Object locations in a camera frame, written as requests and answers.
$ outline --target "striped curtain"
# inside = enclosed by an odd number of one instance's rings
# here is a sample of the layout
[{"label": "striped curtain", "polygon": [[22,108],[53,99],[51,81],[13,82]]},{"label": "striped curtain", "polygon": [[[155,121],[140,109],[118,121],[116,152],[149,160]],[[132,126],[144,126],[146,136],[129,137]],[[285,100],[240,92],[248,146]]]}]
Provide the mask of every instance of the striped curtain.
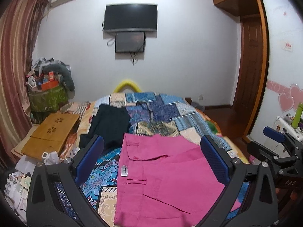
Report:
[{"label": "striped curtain", "polygon": [[43,14],[45,8],[48,5],[48,0],[37,0],[36,6],[34,8],[34,14],[31,20],[30,31],[28,34],[28,47],[27,47],[27,65],[26,65],[26,73],[28,73],[31,69],[31,62],[33,60],[33,51],[36,44],[39,27],[43,18]]},{"label": "striped curtain", "polygon": [[12,0],[0,19],[0,141],[13,162],[11,149],[31,128],[25,75],[37,1]]}]

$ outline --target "patchwork quilt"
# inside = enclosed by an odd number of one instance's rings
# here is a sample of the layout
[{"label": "patchwork quilt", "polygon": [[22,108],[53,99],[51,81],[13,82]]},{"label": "patchwork quilt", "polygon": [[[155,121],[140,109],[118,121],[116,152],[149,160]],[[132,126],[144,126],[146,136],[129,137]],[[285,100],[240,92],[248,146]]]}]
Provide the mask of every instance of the patchwork quilt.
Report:
[{"label": "patchwork quilt", "polygon": [[[126,107],[131,117],[129,133],[148,136],[155,134],[162,136],[181,135],[197,145],[200,145],[203,135],[210,135],[231,157],[237,156],[237,152],[222,138],[217,124],[181,97],[154,92],[113,93],[94,103],[93,111],[90,112],[91,116],[96,115],[100,104]],[[117,148],[99,158],[87,182],[81,186],[81,190],[91,203],[92,208],[109,226],[114,226],[120,152],[121,148]],[[56,183],[56,186],[66,214],[78,220],[65,195],[62,184]],[[243,184],[238,197],[240,202],[243,201],[246,190],[247,185]],[[236,213],[237,210],[231,212],[228,218],[235,216]]]}]

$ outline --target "wooden floor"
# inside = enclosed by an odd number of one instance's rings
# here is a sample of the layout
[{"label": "wooden floor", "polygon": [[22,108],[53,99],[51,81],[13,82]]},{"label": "wooden floor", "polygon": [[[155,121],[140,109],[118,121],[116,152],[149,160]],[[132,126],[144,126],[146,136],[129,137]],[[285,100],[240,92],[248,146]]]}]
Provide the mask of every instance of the wooden floor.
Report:
[{"label": "wooden floor", "polygon": [[242,140],[247,120],[238,115],[231,108],[218,108],[205,110],[204,113],[212,120],[216,121],[222,131],[223,136],[227,136],[249,158],[247,143]]}]

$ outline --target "pink fabric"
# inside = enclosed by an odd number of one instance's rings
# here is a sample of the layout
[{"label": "pink fabric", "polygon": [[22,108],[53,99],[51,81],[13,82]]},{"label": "pink fabric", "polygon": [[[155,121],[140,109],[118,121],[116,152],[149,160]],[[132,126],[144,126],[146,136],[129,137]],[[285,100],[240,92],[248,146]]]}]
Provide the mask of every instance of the pink fabric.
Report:
[{"label": "pink fabric", "polygon": [[[126,165],[128,176],[121,176]],[[114,223],[124,227],[196,225],[224,185],[201,149],[184,137],[124,134]],[[237,200],[232,210],[240,206]]]}]

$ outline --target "white wall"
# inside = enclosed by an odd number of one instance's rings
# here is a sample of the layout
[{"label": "white wall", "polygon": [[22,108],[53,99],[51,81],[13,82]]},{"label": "white wall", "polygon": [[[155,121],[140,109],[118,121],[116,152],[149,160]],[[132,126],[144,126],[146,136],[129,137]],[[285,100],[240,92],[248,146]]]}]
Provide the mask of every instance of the white wall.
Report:
[{"label": "white wall", "polygon": [[232,106],[234,103],[234,96],[236,95],[239,72],[240,72],[240,63],[241,63],[241,21],[240,17],[236,18],[237,21],[237,65],[236,70],[234,73],[234,87],[232,88],[231,98],[230,98],[230,105]]},{"label": "white wall", "polygon": [[[157,37],[147,37],[144,60],[115,56],[101,30],[106,4],[158,4]],[[74,0],[44,18],[37,57],[72,67],[74,101],[110,94],[123,79],[142,91],[157,91],[202,105],[229,104],[237,65],[237,23],[213,6],[213,0]]]},{"label": "white wall", "polygon": [[[269,28],[269,72],[268,80],[289,88],[297,84],[303,89],[303,23],[288,0],[263,0]],[[292,44],[292,52],[283,50],[281,41]],[[291,113],[282,112],[279,94],[266,89],[259,114],[250,134],[257,142],[264,144],[266,126],[272,127],[277,116]]]}]

